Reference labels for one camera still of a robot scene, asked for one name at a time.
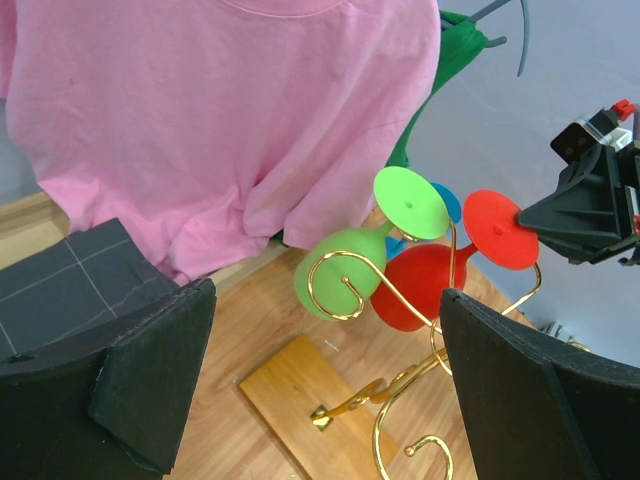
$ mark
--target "green fabric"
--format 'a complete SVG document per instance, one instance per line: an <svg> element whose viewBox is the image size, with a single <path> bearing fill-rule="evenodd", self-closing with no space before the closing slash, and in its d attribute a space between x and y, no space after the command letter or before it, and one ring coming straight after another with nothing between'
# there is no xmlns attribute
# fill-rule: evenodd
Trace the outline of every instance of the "green fabric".
<svg viewBox="0 0 640 480"><path fill-rule="evenodd" d="M440 40L440 58L438 69L431 89L431 98L440 87L457 75L464 67L469 65L482 50L487 46L489 39L473 23L467 22L466 15L458 13L440 12L440 17L455 25L442 32ZM402 132L398 143L391 152L387 161L387 166L407 167L409 158L407 157L407 143L411 136L414 125L420 118L420 114L429 102L429 98L422 104L413 115L409 124Z"/></svg>

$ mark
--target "wooden table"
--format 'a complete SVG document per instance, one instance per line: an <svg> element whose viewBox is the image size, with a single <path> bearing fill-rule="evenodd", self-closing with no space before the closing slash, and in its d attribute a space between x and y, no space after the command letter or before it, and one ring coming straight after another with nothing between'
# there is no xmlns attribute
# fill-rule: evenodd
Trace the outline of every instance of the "wooden table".
<svg viewBox="0 0 640 480"><path fill-rule="evenodd" d="M369 219L380 221L379 214ZM67 228L64 214L44 194L0 208L0 268L53 245ZM390 380L430 353L426 332L392 330L370 306L350 322L326 322L307 313L293 289L303 252L281 252L271 247L257 259L212 275L224 288L171 480L300 478L237 388L300 333L313 340L353 391L375 378ZM472 266L465 291L498 311L508 305ZM378 407L365 408L377 412ZM426 433L443 437L454 456L455 479L476 478L453 381L444 371L424 377L398 401L385 425L400 446ZM394 480L440 480L444 466L441 452L426 447L413 459L397 455L390 473ZM333 478L331 472L326 478Z"/></svg>

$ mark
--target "gold scroll holder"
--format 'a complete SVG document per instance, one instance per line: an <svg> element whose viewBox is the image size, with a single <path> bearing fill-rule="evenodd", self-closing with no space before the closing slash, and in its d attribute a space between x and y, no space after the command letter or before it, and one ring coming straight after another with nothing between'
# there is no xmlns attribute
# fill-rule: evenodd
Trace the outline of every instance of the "gold scroll holder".
<svg viewBox="0 0 640 480"><path fill-rule="evenodd" d="M453 222L449 223L452 232L449 284L453 286L456 231ZM383 422L396 401L428 372L441 366L451 373L446 365L446 349L436 348L435 334L441 334L442 330L438 319L431 321L424 317L371 260L346 250L323 255L309 272L309 294L320 311L337 320L348 320L359 316L364 308L364 298L348 277L343 277L342 282L358 299L353 312L336 314L317 302L313 277L318 267L333 256L357 258L375 272L396 298L429 327L431 355L403 370L389 385L379 378L353 394L318 348L307 337L299 336L242 381L239 388L309 478L358 480L382 477L390 480L385 465L395 457L398 446L383 429ZM536 287L503 313L517 308L539 290L541 275L537 264L535 271ZM367 402L382 404L375 418L369 410L359 408ZM425 435L407 446L404 453L412 457L429 444L435 444L443 451L447 462L445 478L452 479L453 457L442 438ZM372 454L373 462L366 461Z"/></svg>
<svg viewBox="0 0 640 480"><path fill-rule="evenodd" d="M451 230L451 247L450 247L451 254L449 257L449 288L454 288L457 232L456 232L455 224L453 223L451 218L449 218L449 228ZM401 233L405 238L408 238L409 240L415 240L409 237L408 235L406 235L404 232L401 232ZM345 401L338 407L335 407L331 410L326 410L323 407L322 409L314 412L314 414L312 415L313 423L316 426L318 426L318 428L326 429L329 422L331 422L335 417L343 413L346 413L348 411L353 411L357 409L358 407L364 405L367 402L367 400L371 401L371 403L383 403L382 407L378 412L375 425L373 428L373 457L376 464L376 468L378 469L380 476L384 480L391 480L391 478L389 477L389 473L386 469L384 459L380 454L381 452L380 438L381 438L382 424L383 424L384 418L386 417L387 413L389 412L391 407L394 405L394 403L402 395L404 395L404 393L406 393L413 385L415 385L415 383L420 378L422 378L425 374L430 372L434 367L440 365L447 372L447 374L452 375L451 369L446 364L446 361L447 361L446 348L442 348L438 350L436 346L435 334L436 333L442 334L442 330L438 326L439 317L434 319L433 321L430 321L422 313L420 313L420 311L418 311L402 295L402 293L400 293L400 291L393 285L393 283L384 275L384 273L371 260L369 260L367 257L360 255L358 253L349 252L345 250L329 252L323 255L313 264L309 272L309 277L307 279L307 289L309 292L309 296L311 297L311 300L313 301L316 308L321 310L324 314L331 316L336 320L348 320L348 319L359 316L362 313L363 306L364 306L364 298L362 297L362 295L360 295L360 293L357 291L354 285L350 282L349 278L346 276L342 278L342 282L347 286L347 288L349 288L349 290L358 299L358 307L354 312L346 315L329 312L316 299L313 292L314 274L317 271L318 267L323 262L327 261L328 259L334 256L347 256L347 257L357 258L358 260L364 262L380 278L382 283L384 283L389 288L389 290L395 295L395 297L414 316L416 316L426 326L429 327L429 341L431 345L432 354L426 359L424 359L420 364L412 365L411 367L401 372L399 375L397 375L394 378L394 380L391 382L391 384L388 387L386 387L386 382L384 379L381 379L381 378L377 379L371 382L366 387L364 387L362 390L360 390L358 393L356 393L354 396L349 398L347 401ZM531 291L529 291L528 293L520 297L516 302L514 302L508 308L502 311L503 315L507 315L508 313L512 312L513 310L521 306L523 303L525 303L527 300L533 297L540 290L540 287L542 286L542 273L540 271L540 266L537 263L534 265L534 271L536 274L535 286L531 289ZM436 435L424 435L423 437L418 439L416 442L414 442L413 444L405 448L404 450L405 455L407 455L408 457L413 457L420 448L428 445L429 443L434 443L443 451L447 461L446 473L444 478L446 480L452 480L453 471L454 471L453 456L451 454L451 450L449 449L448 445L442 438Z"/></svg>

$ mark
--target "wooden board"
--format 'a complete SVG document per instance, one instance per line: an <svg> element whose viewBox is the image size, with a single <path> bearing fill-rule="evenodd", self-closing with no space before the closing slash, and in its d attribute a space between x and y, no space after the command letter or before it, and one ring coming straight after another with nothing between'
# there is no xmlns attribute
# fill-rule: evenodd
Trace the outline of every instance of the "wooden board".
<svg viewBox="0 0 640 480"><path fill-rule="evenodd" d="M320 350L299 335L240 384L240 390L309 478L376 480L371 454L374 417L347 412L321 432L311 422L319 406L332 408L353 392ZM389 463L398 446L383 432L381 452Z"/></svg>

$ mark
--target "red connector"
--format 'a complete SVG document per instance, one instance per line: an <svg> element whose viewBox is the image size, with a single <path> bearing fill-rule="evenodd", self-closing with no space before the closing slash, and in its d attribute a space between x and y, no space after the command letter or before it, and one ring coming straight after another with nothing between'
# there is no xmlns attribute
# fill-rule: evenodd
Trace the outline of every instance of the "red connector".
<svg viewBox="0 0 640 480"><path fill-rule="evenodd" d="M611 107L611 110L618 114L621 122L624 122L627 118L633 115L633 112L636 111L636 107L633 103L629 102L629 100L620 100Z"/></svg>

